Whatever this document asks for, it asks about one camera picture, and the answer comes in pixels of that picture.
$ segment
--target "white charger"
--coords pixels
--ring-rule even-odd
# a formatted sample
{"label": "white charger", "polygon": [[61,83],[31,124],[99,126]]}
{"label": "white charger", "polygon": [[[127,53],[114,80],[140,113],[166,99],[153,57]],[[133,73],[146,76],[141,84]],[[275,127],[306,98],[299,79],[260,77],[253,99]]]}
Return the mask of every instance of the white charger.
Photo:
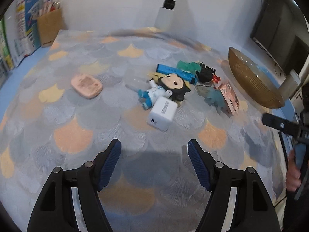
{"label": "white charger", "polygon": [[173,121],[176,110],[176,102],[160,96],[148,115],[147,123],[162,131],[167,131]]}

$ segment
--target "patterned rug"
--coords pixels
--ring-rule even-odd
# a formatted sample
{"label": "patterned rug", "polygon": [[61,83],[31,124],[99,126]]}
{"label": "patterned rug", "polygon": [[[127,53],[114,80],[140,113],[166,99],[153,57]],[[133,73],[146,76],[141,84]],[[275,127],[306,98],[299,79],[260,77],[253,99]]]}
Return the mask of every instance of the patterned rug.
{"label": "patterned rug", "polygon": [[[126,87],[137,73],[144,80],[158,63],[203,62],[228,78],[241,102],[234,116],[208,105],[191,85],[167,132],[146,124],[138,95]],[[70,86],[79,73],[93,75],[103,91],[91,100]],[[217,51],[153,29],[116,32],[61,31],[47,55],[24,77],[0,125],[0,200],[26,231],[36,199],[52,169],[80,167],[104,151],[113,138],[122,154],[99,197],[113,230],[194,231],[210,193],[201,187],[187,153],[196,138],[215,160],[231,168],[257,169],[271,199],[283,176],[269,128],[257,106],[237,84]],[[79,229],[87,231],[77,189]],[[231,204],[236,191],[232,190]],[[233,206],[223,230],[229,229]]]}

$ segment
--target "white wall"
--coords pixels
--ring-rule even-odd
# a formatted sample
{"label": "white wall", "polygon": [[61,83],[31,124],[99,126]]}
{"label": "white wall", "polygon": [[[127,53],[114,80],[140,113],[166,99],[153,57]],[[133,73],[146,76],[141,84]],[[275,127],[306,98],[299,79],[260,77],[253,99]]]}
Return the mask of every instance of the white wall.
{"label": "white wall", "polygon": [[152,27],[164,0],[61,0],[64,19],[72,30]]}
{"label": "white wall", "polygon": [[[153,27],[164,0],[61,2],[69,29],[107,33]],[[249,38],[261,7],[262,0],[177,0],[171,30],[209,45],[226,57],[228,47],[233,46],[275,74],[272,59]]]}
{"label": "white wall", "polygon": [[227,52],[234,43],[246,44],[261,6],[261,0],[182,0],[174,31]]}

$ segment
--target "finger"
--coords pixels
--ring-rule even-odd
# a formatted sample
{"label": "finger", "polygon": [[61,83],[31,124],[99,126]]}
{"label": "finger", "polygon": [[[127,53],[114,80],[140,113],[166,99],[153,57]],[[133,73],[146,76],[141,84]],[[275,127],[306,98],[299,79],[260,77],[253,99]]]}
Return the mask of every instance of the finger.
{"label": "finger", "polygon": [[297,188],[286,185],[286,190],[289,191],[289,192],[295,192],[297,190]]}
{"label": "finger", "polygon": [[296,167],[296,164],[295,164],[294,160],[293,159],[288,160],[288,170],[290,168],[294,168],[294,167]]}
{"label": "finger", "polygon": [[295,191],[302,184],[299,179],[286,179],[285,185],[288,191]]}
{"label": "finger", "polygon": [[299,179],[300,178],[300,171],[295,165],[292,165],[288,168],[288,171],[286,173],[287,178],[288,178],[288,175],[290,175],[294,179]]}
{"label": "finger", "polygon": [[288,155],[288,161],[294,160],[294,157],[295,157],[295,150],[293,149]]}

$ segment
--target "gold metal bowl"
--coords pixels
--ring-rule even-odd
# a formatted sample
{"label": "gold metal bowl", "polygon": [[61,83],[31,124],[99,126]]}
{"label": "gold metal bowl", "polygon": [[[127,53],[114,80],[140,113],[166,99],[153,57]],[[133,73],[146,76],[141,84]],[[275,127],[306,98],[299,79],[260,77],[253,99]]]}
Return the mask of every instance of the gold metal bowl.
{"label": "gold metal bowl", "polygon": [[284,106],[279,90],[251,59],[230,47],[229,63],[237,82],[257,103],[270,109]]}

